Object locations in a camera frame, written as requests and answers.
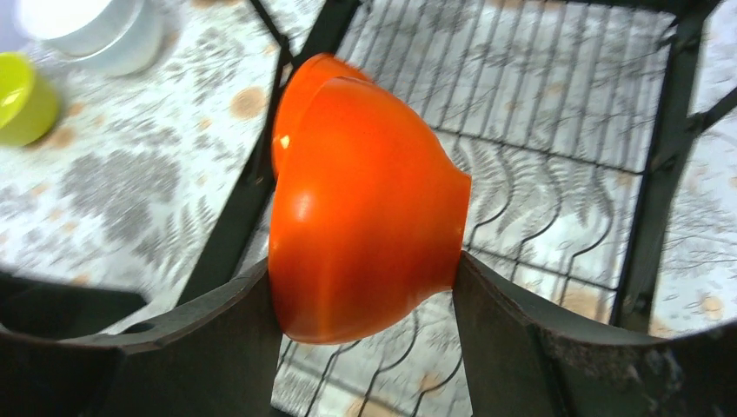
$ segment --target yellow-green bowl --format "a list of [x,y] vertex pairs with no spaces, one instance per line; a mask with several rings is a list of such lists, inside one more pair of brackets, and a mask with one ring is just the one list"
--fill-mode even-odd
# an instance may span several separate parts
[[59,100],[33,64],[15,52],[0,53],[0,146],[25,146],[54,126]]

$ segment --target black metal frame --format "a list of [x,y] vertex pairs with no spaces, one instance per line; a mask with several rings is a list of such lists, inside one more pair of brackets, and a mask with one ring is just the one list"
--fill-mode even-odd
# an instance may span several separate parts
[[[103,291],[69,296],[81,290],[2,273],[3,322],[35,309],[45,315],[0,328],[0,414],[280,415],[269,407],[282,335],[271,309],[265,261],[243,277],[231,277],[274,187],[269,144],[283,71],[314,54],[337,52],[361,2],[327,0],[297,55],[264,5],[250,2],[281,46],[267,122],[178,307],[120,335],[79,337],[143,301],[114,295],[104,303],[110,312],[101,313],[95,303]],[[454,300],[477,415],[583,416],[601,415],[602,409],[610,415],[737,414],[737,400],[729,396],[737,391],[737,374],[729,365],[737,325],[674,341],[641,334],[649,323],[670,202],[694,139],[737,104],[736,89],[709,111],[687,117],[703,24],[719,2],[611,3],[677,16],[611,319],[635,332],[572,314],[464,254]],[[91,309],[107,321],[89,321]],[[49,317],[59,320],[45,329],[34,327]]]

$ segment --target bowl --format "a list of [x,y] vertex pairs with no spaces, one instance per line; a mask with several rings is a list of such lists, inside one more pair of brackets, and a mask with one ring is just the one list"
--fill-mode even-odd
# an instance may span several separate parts
[[88,56],[57,54],[61,61],[106,76],[146,70],[163,43],[163,17],[151,0],[139,0],[123,31],[109,45]]
[[294,139],[294,131],[302,120],[309,103],[325,82],[337,76],[348,76],[367,83],[371,78],[360,70],[335,58],[330,54],[318,54],[297,70],[284,90],[279,110],[274,120],[274,132],[271,136],[271,165],[274,177],[278,178],[279,168],[287,154],[290,142]]
[[0,145],[28,145],[54,126],[58,97],[33,64],[15,52],[0,53],[0,74]]
[[294,341],[355,341],[453,287],[471,178],[373,83],[329,79],[301,113],[274,193],[274,310]]
[[20,0],[19,29],[68,56],[98,52],[123,31],[140,0]]

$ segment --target orange bowl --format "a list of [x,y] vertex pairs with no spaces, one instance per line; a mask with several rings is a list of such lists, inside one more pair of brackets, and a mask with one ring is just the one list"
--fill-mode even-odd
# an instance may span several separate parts
[[358,69],[330,54],[319,54],[308,59],[287,84],[276,111],[271,138],[274,177],[279,176],[282,161],[294,140],[294,131],[304,116],[307,104],[326,81],[337,76],[349,76],[371,83],[371,79]]
[[471,178],[409,106],[372,83],[332,78],[292,135],[269,240],[287,336],[360,339],[452,288]]

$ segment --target white container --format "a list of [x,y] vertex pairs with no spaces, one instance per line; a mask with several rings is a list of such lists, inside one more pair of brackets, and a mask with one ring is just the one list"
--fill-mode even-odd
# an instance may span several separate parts
[[151,0],[139,0],[123,32],[108,46],[82,57],[58,56],[67,63],[106,76],[125,76],[151,66],[163,42],[163,17]]
[[140,0],[18,0],[18,29],[68,56],[98,52],[120,35]]

